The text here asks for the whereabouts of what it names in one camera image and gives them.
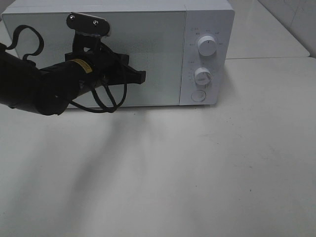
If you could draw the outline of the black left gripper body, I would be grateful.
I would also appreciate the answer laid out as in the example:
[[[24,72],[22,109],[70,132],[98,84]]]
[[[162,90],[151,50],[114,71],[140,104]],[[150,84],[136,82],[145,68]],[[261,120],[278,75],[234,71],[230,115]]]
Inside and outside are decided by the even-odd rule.
[[[93,80],[100,80],[105,85],[126,85],[129,56],[113,52],[102,43],[102,37],[75,32],[72,52],[65,54],[65,60],[79,63]]]

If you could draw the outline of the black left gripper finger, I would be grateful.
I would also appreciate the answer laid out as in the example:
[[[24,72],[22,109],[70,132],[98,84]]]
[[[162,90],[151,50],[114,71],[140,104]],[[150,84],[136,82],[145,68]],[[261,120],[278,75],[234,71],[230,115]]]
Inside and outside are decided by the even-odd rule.
[[[127,84],[142,84],[146,80],[146,71],[137,71],[129,65],[122,65],[123,81]]]

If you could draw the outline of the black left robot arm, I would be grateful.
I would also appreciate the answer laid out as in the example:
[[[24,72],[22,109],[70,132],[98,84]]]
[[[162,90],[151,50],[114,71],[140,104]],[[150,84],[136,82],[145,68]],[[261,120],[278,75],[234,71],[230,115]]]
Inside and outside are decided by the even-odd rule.
[[[11,44],[0,46],[0,102],[12,109],[50,116],[73,105],[90,113],[113,113],[122,102],[114,99],[110,86],[145,81],[145,71],[130,67],[129,56],[113,52],[96,33],[76,32],[65,60],[39,69],[29,54],[18,58],[9,53],[25,28],[17,27]]]

